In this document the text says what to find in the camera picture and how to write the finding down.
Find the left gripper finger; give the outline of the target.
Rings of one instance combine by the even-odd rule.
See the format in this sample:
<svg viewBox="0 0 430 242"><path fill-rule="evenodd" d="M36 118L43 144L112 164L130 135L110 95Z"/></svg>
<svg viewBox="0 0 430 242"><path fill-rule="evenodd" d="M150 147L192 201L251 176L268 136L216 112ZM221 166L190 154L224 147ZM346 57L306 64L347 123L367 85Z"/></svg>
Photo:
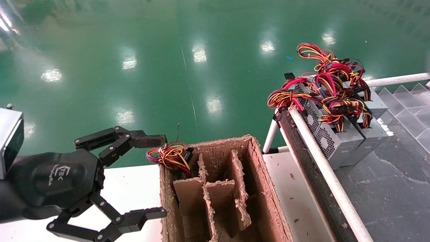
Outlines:
<svg viewBox="0 0 430 242"><path fill-rule="evenodd" d="M101 167L109 167L131 148L157 148L167 144L165 135L147 135L143 130L126 130L120 126L105 129L74 141L75 148L87 151L106 147L98 155Z"/></svg>
<svg viewBox="0 0 430 242"><path fill-rule="evenodd" d="M69 224L69 220L95 205L111 221L104 229L97 231ZM49 223L46 229L52 234L79 242L114 242L125 233L141 231L151 219L165 218L167 211L163 207L131 210L120 214L100 193L93 193L81 200L77 207L63 210Z"/></svg>

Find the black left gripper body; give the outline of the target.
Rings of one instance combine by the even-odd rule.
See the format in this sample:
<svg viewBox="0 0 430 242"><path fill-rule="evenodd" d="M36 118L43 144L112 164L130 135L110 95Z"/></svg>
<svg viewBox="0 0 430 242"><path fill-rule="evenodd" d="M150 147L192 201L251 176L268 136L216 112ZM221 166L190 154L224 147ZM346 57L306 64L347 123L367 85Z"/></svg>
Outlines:
<svg viewBox="0 0 430 242"><path fill-rule="evenodd" d="M10 168L10 219L79 216L103 188L103 167L87 150L20 156Z"/></svg>

